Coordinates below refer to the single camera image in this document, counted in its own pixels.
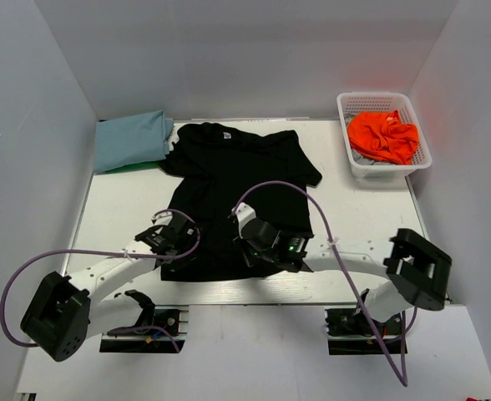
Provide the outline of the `black t-shirt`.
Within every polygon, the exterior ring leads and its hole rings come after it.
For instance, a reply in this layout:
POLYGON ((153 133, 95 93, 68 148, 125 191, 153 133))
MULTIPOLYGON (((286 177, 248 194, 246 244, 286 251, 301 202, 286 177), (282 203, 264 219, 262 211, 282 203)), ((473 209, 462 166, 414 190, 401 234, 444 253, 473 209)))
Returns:
POLYGON ((183 211, 200 229, 200 244, 187 258, 162 269, 170 282, 214 282, 268 277, 279 269, 260 261, 247 266, 238 244, 232 208, 244 197, 259 218, 279 230, 311 231, 302 194, 321 172, 302 150, 294 130, 266 136, 216 123, 186 124, 159 166, 182 179, 169 207, 183 211))

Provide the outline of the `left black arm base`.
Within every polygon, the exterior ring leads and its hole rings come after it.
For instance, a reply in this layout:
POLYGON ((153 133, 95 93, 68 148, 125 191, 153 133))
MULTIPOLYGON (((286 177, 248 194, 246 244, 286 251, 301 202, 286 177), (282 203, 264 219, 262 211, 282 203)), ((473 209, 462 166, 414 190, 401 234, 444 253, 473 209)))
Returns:
POLYGON ((157 306, 136 290, 117 293, 114 301, 130 302, 136 320, 115 323, 100 340, 101 353, 176 354, 185 345, 189 308, 157 306))

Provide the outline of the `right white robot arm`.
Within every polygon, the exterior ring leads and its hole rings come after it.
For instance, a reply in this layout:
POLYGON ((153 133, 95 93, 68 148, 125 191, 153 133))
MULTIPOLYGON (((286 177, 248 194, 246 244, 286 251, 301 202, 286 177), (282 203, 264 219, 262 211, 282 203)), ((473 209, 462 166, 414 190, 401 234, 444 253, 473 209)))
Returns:
POLYGON ((364 307, 355 312, 355 321, 363 332, 376 332, 410 307, 441 311, 445 306, 452 259, 411 229, 400 228, 387 240, 333 243, 279 230, 244 202, 232 216, 238 228, 236 242, 249 267, 266 264, 287 272, 347 269, 383 278, 383 284, 359 294, 364 307))

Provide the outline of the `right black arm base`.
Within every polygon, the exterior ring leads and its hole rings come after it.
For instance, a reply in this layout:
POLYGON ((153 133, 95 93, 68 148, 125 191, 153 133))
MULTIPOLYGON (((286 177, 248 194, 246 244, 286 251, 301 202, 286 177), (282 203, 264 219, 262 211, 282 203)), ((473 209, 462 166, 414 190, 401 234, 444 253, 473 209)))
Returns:
MULTIPOLYGON (((363 314, 354 308, 325 310, 328 352, 331 356, 380 355, 382 349, 363 314)), ((390 354, 401 354, 402 316, 394 315, 384 323, 374 322, 390 354)))

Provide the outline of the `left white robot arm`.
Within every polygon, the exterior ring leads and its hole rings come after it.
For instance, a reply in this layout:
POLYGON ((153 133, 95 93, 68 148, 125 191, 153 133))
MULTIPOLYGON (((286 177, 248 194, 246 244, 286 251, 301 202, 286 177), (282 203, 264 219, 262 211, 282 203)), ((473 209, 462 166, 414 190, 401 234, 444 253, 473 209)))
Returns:
POLYGON ((39 284, 21 329, 56 362, 99 334, 164 332, 154 325, 155 304, 133 288, 134 279, 192 256, 200 230, 185 213, 165 210, 120 252, 84 270, 49 273, 39 284))

